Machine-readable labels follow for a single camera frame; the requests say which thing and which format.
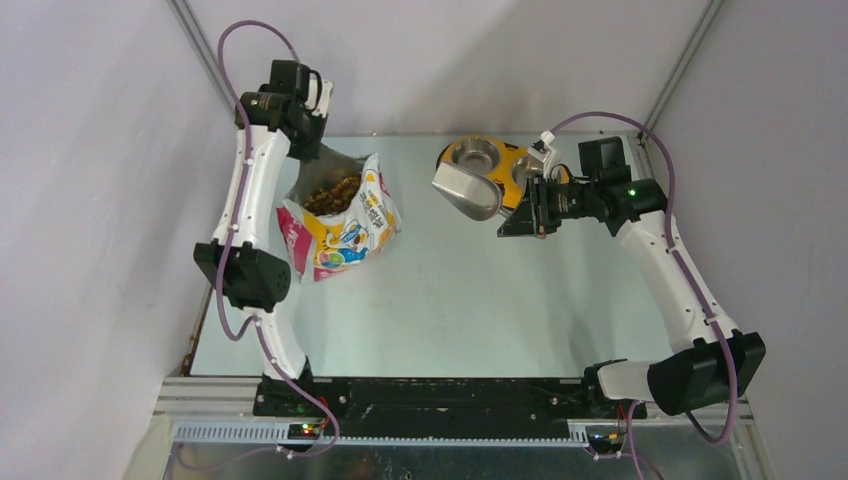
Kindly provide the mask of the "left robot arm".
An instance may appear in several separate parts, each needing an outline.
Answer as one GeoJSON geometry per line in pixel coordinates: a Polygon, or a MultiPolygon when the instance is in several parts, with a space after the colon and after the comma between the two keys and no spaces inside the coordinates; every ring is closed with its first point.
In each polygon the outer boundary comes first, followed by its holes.
{"type": "Polygon", "coordinates": [[[315,388],[298,377],[307,365],[285,306],[293,269],[271,250],[271,223],[280,172],[318,159],[333,85],[296,60],[275,60],[270,78],[236,103],[236,154],[224,210],[211,240],[193,258],[214,288],[224,335],[237,342],[254,333],[263,371],[288,379],[277,402],[292,416],[316,403],[315,388]]]}

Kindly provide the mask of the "yellow double pet bowl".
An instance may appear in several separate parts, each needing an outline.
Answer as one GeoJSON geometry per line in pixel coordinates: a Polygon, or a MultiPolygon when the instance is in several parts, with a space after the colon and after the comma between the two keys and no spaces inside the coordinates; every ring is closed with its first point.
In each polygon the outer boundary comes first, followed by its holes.
{"type": "MultiPolygon", "coordinates": [[[[527,148],[491,136],[465,136],[443,149],[436,169],[442,162],[454,163],[487,177],[503,193],[503,205],[509,214],[522,199],[526,199],[527,180],[534,175],[543,176],[542,163],[530,156],[527,148]]],[[[553,176],[545,179],[566,185],[572,175],[567,166],[559,164],[553,176]]]]}

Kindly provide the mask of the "pet food bag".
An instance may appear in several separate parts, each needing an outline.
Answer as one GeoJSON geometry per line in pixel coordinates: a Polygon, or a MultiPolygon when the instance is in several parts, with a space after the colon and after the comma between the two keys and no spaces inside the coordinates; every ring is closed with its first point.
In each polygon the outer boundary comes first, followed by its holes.
{"type": "Polygon", "coordinates": [[[276,216],[288,258],[304,284],[326,280],[376,256],[402,229],[379,156],[349,156],[325,145],[317,159],[301,164],[276,216]],[[315,190],[352,175],[361,177],[361,185],[345,212],[315,216],[303,208],[315,190]]]}

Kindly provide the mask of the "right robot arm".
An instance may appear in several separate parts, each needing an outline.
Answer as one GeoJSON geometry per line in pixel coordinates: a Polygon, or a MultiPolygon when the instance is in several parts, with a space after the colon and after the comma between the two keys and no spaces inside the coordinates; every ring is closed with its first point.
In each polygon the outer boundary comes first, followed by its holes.
{"type": "Polygon", "coordinates": [[[545,131],[528,149],[542,170],[527,177],[501,237],[553,234],[565,220],[593,218],[638,265],[662,315],[672,354],[655,362],[608,361],[586,369],[585,411],[606,418],[622,400],[679,415],[743,395],[766,354],[711,295],[680,237],[672,205],[653,178],[636,179],[618,137],[578,145],[581,175],[570,178],[545,131]]]}

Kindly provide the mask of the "metal food scoop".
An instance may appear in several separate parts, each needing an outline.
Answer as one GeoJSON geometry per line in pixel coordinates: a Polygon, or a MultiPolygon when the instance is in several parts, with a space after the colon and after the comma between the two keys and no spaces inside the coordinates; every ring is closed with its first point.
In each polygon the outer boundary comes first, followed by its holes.
{"type": "Polygon", "coordinates": [[[442,162],[438,165],[431,184],[451,205],[471,220],[487,221],[497,216],[508,216],[500,188],[483,175],[454,163],[442,162]]]}

